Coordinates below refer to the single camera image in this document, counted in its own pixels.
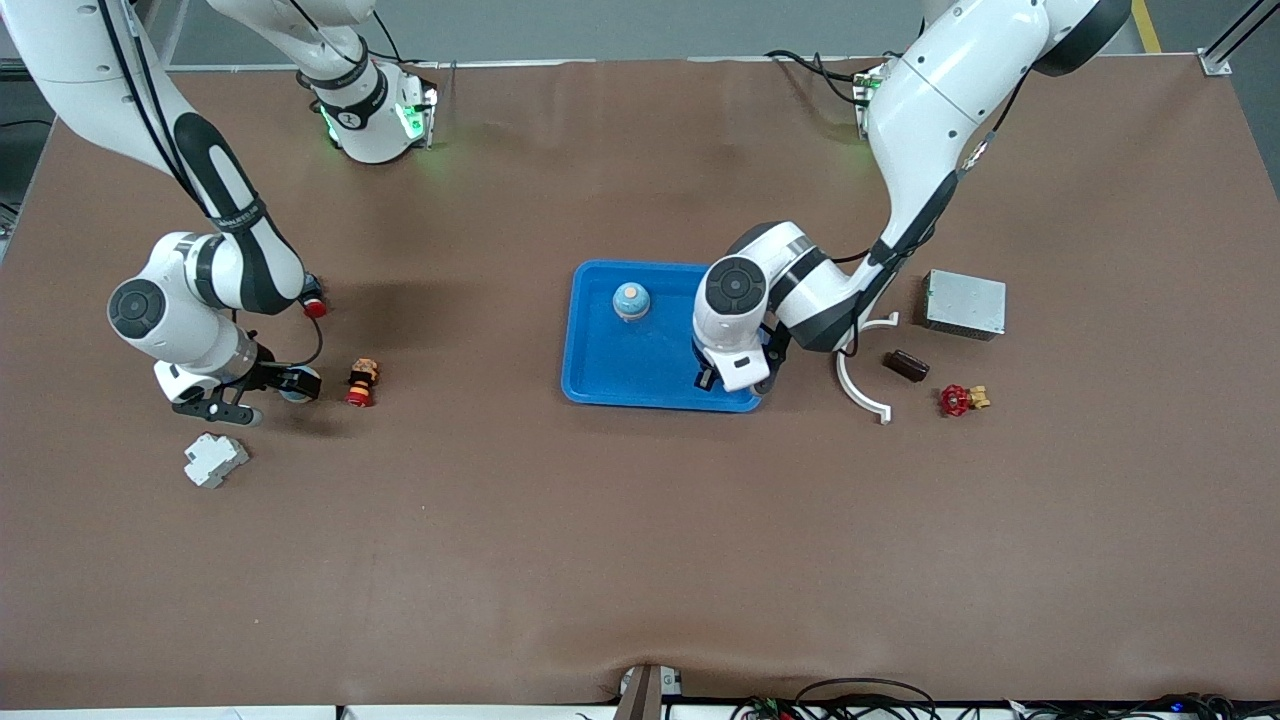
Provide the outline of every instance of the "blue tray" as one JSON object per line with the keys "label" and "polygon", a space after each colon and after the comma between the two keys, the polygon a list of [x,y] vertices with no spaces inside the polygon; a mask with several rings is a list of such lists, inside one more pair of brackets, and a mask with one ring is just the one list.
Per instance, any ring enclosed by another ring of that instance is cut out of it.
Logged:
{"label": "blue tray", "polygon": [[[573,402],[746,413],[760,404],[749,391],[694,387],[694,293],[709,265],[588,260],[573,273],[561,389]],[[625,282],[649,291],[649,313],[627,323],[613,311]]]}

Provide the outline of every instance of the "table surface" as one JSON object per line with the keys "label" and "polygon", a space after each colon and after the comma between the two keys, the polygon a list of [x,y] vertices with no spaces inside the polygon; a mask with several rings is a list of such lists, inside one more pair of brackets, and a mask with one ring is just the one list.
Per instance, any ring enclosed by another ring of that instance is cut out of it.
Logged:
{"label": "table surface", "polygon": [[[330,149],[288,73],[179,77],[332,295],[310,406],[173,415],[102,306],[201,229],[165,177],[55,131],[0,268],[5,707],[581,702],[640,661],[689,693],[878,675],[941,698],[1280,694],[1280,205],[1190,56],[1033,77],[931,268],[1009,284],[1009,333],[796,352],[742,416],[559,389],[591,258],[708,263],[790,218],[867,247],[887,199],[851,113],[767,63],[468,69],[438,145]],[[296,313],[246,318],[278,356]],[[879,366],[929,363],[910,384]],[[378,405],[342,402],[357,356]],[[934,406],[948,383],[993,406]],[[182,474],[201,432],[253,459]]]}

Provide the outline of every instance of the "gray metal box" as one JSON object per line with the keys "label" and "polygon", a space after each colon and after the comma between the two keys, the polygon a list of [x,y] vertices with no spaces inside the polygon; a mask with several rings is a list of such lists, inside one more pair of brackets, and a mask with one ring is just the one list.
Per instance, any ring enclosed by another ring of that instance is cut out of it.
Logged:
{"label": "gray metal box", "polygon": [[929,270],[924,325],[975,340],[1005,334],[1005,283]]}

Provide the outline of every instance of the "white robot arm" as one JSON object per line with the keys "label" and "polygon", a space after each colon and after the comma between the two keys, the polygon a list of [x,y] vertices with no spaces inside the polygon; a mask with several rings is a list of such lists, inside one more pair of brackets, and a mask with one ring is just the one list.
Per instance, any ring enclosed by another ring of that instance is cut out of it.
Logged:
{"label": "white robot arm", "polygon": [[[852,275],[794,223],[756,225],[739,238],[708,270],[695,300],[703,389],[719,378],[731,392],[767,392],[791,338],[823,352],[847,345],[902,263],[933,236],[963,177],[956,163],[969,137],[1030,69],[1075,70],[1130,14],[1129,0],[932,5],[932,24],[890,60],[867,108],[872,152],[888,187],[887,227]],[[767,311],[777,325],[762,347]]]}
{"label": "white robot arm", "polygon": [[351,29],[375,0],[209,0],[215,10],[275,45],[320,99],[329,136],[360,163],[394,160],[430,146],[436,91],[392,63],[372,59]]}
{"label": "white robot arm", "polygon": [[[159,68],[131,6],[119,0],[0,0],[27,68],[77,135],[170,174],[219,231],[170,233],[108,305],[116,334],[151,355],[174,409],[252,424],[246,389],[314,397],[319,379],[279,365],[219,310],[278,314],[307,275],[230,146]],[[237,401],[210,397],[232,386]]]}

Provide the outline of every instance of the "yellow tape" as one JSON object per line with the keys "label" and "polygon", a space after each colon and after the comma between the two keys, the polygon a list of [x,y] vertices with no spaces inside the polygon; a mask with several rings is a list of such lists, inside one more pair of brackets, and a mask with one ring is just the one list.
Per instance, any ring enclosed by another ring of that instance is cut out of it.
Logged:
{"label": "yellow tape", "polygon": [[1142,37],[1142,49],[1147,53],[1164,53],[1160,49],[1160,38],[1156,37],[1156,26],[1151,24],[1147,0],[1133,0],[1133,22],[1138,26],[1138,36]]}

